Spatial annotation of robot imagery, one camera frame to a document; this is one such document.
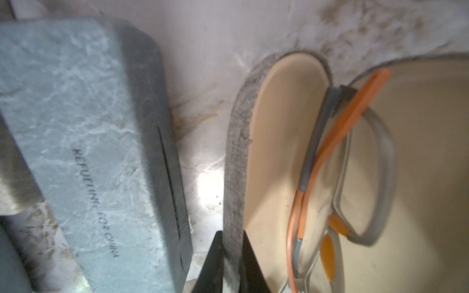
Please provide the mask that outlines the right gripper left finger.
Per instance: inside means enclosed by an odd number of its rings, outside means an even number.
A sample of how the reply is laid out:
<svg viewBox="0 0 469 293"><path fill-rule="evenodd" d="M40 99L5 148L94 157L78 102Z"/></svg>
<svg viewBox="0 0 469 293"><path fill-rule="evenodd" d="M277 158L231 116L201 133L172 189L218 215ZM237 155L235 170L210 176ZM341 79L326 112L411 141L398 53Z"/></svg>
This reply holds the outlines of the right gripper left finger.
<svg viewBox="0 0 469 293"><path fill-rule="evenodd" d="M222 293L224 275L223 232L217 231L192 293Z"/></svg>

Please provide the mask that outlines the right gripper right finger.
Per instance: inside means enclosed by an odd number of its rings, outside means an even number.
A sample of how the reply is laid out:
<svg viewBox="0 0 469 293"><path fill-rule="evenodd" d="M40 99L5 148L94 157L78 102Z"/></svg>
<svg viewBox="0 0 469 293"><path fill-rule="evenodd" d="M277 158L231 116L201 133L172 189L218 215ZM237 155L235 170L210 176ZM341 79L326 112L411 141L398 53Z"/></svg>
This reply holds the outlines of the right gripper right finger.
<svg viewBox="0 0 469 293"><path fill-rule="evenodd" d="M246 232L243 235L240 263L240 293L270 293Z"/></svg>

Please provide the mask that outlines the beige case with brown glasses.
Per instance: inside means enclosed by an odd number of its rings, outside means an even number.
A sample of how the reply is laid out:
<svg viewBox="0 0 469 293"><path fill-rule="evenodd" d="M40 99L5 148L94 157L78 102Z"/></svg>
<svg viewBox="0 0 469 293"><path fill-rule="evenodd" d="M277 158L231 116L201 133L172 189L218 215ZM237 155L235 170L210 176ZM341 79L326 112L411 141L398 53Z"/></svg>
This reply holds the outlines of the beige case with brown glasses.
<svg viewBox="0 0 469 293"><path fill-rule="evenodd" d="M334 85L308 51L248 75L228 127L222 290L247 233L271 293L469 290L469 56Z"/></svg>

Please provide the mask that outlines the grey case mint lining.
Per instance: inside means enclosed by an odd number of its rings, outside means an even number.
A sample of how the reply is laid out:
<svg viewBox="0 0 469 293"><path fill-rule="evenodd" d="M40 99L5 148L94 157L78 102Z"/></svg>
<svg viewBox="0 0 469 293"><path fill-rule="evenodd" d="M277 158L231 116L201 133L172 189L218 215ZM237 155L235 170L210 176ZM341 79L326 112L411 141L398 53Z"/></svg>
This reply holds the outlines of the grey case mint lining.
<svg viewBox="0 0 469 293"><path fill-rule="evenodd" d="M180 293L192 258L156 43L114 19L1 25L1 116L96 293Z"/></svg>

